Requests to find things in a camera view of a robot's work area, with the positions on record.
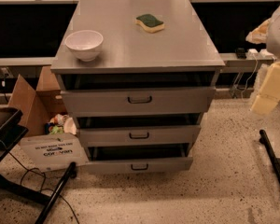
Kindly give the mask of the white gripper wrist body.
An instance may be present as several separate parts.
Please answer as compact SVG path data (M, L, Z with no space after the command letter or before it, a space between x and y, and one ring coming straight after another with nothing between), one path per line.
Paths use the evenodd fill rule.
M251 98L251 111L259 115L268 115L279 104L280 61L261 66Z

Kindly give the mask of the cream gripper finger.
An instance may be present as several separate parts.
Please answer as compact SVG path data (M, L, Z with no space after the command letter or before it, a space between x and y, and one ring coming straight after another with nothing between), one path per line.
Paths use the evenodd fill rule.
M261 25L249 32L245 40L253 44L265 43L267 40L268 27L270 20L264 21Z

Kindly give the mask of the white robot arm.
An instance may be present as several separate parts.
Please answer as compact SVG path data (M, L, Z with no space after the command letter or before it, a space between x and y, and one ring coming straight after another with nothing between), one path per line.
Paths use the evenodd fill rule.
M260 73L260 87L255 89L256 97L251 110L259 115L269 114L280 102L280 6L272 16L245 38L254 44L265 43L267 51L278 58L267 69Z

